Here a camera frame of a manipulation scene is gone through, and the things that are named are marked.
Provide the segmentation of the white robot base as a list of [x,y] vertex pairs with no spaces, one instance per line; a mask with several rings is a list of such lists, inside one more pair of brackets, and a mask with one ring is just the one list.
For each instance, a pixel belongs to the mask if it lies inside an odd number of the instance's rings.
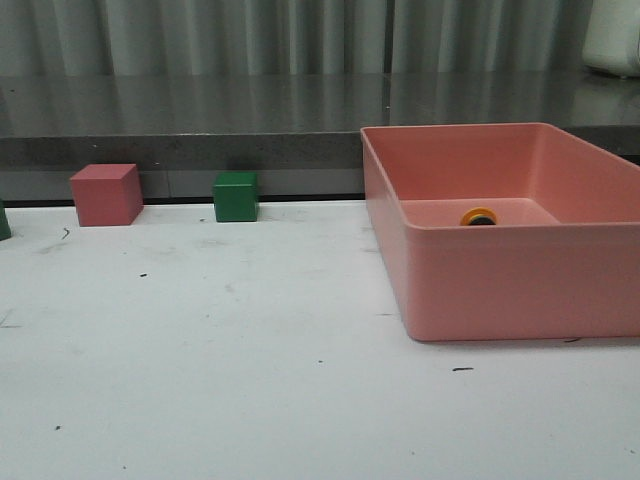
[[593,0],[582,49],[592,70],[639,76],[639,0]]

